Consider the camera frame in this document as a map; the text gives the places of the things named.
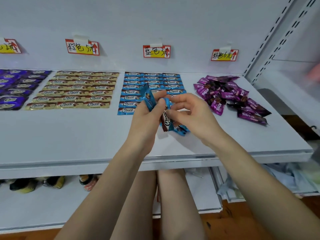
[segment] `pile of pink candy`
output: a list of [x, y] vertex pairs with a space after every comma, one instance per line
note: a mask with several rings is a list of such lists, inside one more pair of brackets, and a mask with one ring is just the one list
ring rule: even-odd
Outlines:
[[227, 104], [228, 107], [237, 111], [238, 118], [267, 125], [264, 117], [271, 112], [248, 98], [249, 91], [240, 88], [234, 82], [238, 78], [238, 76], [206, 76], [193, 86], [217, 115], [222, 115], [228, 100], [231, 102]]

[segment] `person's left hand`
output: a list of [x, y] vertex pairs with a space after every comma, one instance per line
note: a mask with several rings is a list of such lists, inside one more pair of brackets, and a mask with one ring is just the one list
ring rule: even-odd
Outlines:
[[[167, 95], [166, 90], [153, 94], [155, 100]], [[166, 102], [160, 99], [154, 109], [149, 112], [145, 101], [138, 104], [132, 117], [127, 143], [135, 145], [141, 151], [141, 156], [145, 157], [150, 153], [155, 143], [156, 132], [160, 124], [160, 117], [166, 109]]]

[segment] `forearm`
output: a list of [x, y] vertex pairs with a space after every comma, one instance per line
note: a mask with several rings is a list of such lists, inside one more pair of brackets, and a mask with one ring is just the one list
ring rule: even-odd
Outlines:
[[124, 143], [56, 239], [109, 239], [142, 160]]
[[210, 146], [258, 220], [279, 239], [315, 239], [320, 220], [224, 133]]

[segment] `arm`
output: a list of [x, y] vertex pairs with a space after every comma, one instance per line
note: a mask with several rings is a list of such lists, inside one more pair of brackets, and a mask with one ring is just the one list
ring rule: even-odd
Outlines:
[[213, 149], [258, 220], [278, 239], [318, 239], [320, 220], [264, 170], [218, 124], [206, 102], [193, 94], [170, 98], [167, 115]]
[[[154, 94], [156, 99], [165, 95], [166, 91]], [[110, 239], [140, 164], [153, 147], [165, 107], [163, 99], [152, 112], [144, 102], [137, 106], [127, 140], [56, 240]]]

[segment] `hand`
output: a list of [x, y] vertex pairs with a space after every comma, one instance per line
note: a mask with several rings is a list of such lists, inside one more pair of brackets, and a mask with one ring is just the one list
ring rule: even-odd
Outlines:
[[214, 138], [225, 133], [207, 103], [201, 98], [191, 93], [167, 97], [175, 103], [166, 111], [167, 116], [185, 125], [206, 146], [211, 146]]
[[[166, 90], [153, 94], [155, 100], [165, 97]], [[134, 144], [141, 150], [141, 156], [145, 157], [150, 153], [155, 143], [156, 133], [160, 124], [160, 117], [166, 109], [166, 102], [160, 99], [154, 109], [149, 112], [146, 103], [142, 101], [138, 104], [132, 117], [127, 142]]]

